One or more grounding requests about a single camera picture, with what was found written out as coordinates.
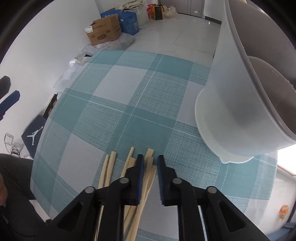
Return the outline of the bamboo chopstick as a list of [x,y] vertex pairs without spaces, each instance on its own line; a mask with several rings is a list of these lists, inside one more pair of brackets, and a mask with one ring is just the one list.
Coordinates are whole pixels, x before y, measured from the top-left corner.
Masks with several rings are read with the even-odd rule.
[[[134,151],[134,147],[130,148],[130,151],[128,153],[125,165],[123,167],[123,170],[121,172],[121,178],[125,176],[126,171],[128,168],[133,167],[135,165],[135,161],[136,159],[132,157]],[[127,228],[130,225],[131,219],[134,216],[134,212],[137,209],[136,206],[125,206],[125,210],[124,210],[124,223],[123,223],[123,233],[126,232]]]
[[109,155],[104,187],[109,186],[109,184],[110,184],[112,171],[113,171],[113,166],[114,166],[114,163],[115,163],[115,158],[116,158],[116,152],[112,151],[111,154]]
[[[98,189],[104,187],[105,176],[106,176],[106,171],[107,171],[107,166],[108,166],[108,160],[109,160],[109,155],[106,155],[105,159],[104,159],[103,167],[102,167],[102,170],[101,170],[101,173],[100,173]],[[98,232],[99,232],[99,218],[98,218],[98,220],[96,222],[94,240],[97,240]]]
[[154,181],[157,167],[153,165],[153,153],[154,150],[148,148],[144,157],[144,178],[142,182],[142,197],[138,206],[125,206],[125,216],[123,233],[124,240],[135,240],[137,236],[137,230],[144,210],[145,203],[147,201],[149,192]]

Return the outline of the white plastic bags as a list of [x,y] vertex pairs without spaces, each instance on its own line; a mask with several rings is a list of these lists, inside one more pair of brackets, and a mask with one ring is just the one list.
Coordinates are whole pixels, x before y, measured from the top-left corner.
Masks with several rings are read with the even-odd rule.
[[117,40],[97,45],[86,45],[82,52],[69,62],[69,67],[63,76],[56,81],[53,91],[56,94],[62,93],[65,88],[70,87],[75,77],[82,71],[83,66],[96,52],[102,50],[126,50],[134,41],[132,35],[122,33]]

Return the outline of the teal checkered tablecloth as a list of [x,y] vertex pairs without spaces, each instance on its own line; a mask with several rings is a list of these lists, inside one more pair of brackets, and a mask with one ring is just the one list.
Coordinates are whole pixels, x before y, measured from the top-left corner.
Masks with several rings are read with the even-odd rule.
[[116,152],[112,180],[129,153],[148,149],[193,186],[215,186],[259,224],[270,199],[277,160],[255,156],[223,164],[203,142],[195,102],[210,69],[168,55],[100,51],[61,94],[43,128],[31,190],[54,218],[84,188],[97,187],[106,155]]

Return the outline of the blue Jordan shoe box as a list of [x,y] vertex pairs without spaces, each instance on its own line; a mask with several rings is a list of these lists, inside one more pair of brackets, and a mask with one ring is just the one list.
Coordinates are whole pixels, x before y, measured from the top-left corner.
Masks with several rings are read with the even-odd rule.
[[27,148],[30,156],[35,157],[37,146],[45,126],[46,119],[42,115],[38,115],[25,129],[22,134],[22,140]]

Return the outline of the brown cardboard box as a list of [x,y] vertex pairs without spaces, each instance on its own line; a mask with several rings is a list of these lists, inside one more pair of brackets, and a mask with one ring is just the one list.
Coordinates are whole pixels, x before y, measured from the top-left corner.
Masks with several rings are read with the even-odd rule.
[[118,15],[110,15],[93,21],[85,28],[85,32],[92,45],[117,40],[121,35]]

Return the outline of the yellow red bag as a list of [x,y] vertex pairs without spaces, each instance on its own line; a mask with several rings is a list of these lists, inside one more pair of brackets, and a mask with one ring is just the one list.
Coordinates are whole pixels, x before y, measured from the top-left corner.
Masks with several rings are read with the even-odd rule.
[[155,21],[163,19],[178,19],[178,13],[173,6],[167,7],[161,4],[148,4],[147,13],[150,19]]

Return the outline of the white grey utensil holder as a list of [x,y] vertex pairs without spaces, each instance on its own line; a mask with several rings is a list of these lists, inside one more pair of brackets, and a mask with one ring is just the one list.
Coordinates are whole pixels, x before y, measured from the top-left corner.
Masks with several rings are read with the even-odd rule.
[[295,144],[295,47],[265,11],[224,2],[195,118],[205,144],[224,164]]

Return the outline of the blue cardboard box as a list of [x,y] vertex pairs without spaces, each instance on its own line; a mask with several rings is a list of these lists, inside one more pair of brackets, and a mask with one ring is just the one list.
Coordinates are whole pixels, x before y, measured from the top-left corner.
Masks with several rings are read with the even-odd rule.
[[110,15],[118,15],[120,28],[123,33],[134,36],[139,32],[136,13],[133,13],[130,11],[121,11],[117,9],[117,10],[105,11],[100,15],[102,18]]

